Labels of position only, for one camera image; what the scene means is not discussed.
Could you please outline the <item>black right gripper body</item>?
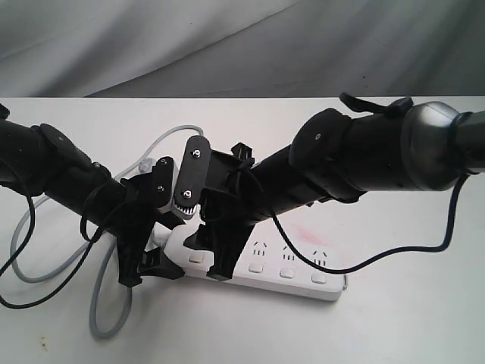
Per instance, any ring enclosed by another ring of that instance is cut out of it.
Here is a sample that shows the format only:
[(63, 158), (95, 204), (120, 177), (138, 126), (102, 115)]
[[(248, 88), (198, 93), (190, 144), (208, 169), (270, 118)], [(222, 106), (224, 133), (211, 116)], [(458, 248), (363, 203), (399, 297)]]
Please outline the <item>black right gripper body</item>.
[(221, 257), (240, 256), (251, 228), (244, 221), (243, 170), (254, 164), (252, 148), (237, 143), (231, 153), (211, 152), (200, 217), (202, 245)]

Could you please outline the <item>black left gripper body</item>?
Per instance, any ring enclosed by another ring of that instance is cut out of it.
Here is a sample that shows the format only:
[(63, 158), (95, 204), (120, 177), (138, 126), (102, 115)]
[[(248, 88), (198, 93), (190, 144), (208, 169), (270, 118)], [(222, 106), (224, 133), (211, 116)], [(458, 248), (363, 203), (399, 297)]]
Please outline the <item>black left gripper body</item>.
[(118, 282), (135, 287), (139, 281), (140, 253), (158, 221), (158, 211), (151, 204), (151, 172), (127, 180), (115, 181), (111, 187), (112, 212), (109, 232), (115, 236), (118, 256)]

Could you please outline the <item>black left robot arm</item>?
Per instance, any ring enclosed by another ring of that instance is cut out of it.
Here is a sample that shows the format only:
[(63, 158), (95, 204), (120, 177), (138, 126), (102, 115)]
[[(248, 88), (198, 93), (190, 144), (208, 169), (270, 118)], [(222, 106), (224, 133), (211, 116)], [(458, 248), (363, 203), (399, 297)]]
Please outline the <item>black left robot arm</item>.
[(135, 287), (142, 277), (175, 280), (183, 269), (162, 248), (146, 250), (155, 224), (169, 229), (183, 223), (171, 208), (176, 165), (159, 159), (149, 173), (115, 180), (61, 131), (49, 124), (25, 127), (8, 120), (1, 108), (1, 185), (29, 196), (45, 194), (115, 237), (120, 284)]

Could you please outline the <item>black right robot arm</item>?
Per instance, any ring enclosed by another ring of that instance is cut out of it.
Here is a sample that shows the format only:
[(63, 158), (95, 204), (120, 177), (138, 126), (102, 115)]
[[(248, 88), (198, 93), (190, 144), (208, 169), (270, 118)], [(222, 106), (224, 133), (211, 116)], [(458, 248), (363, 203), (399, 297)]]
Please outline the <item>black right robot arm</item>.
[(260, 162), (243, 143), (230, 153), (208, 142), (186, 145), (183, 170), (202, 223), (184, 244), (213, 253), (210, 278), (232, 278), (257, 223), (314, 202), (355, 203), (374, 191), (450, 190), (443, 242), (414, 251), (448, 248), (460, 190), (484, 171), (484, 113), (409, 97), (388, 105), (348, 93), (339, 99), (349, 115), (318, 112), (288, 146)]

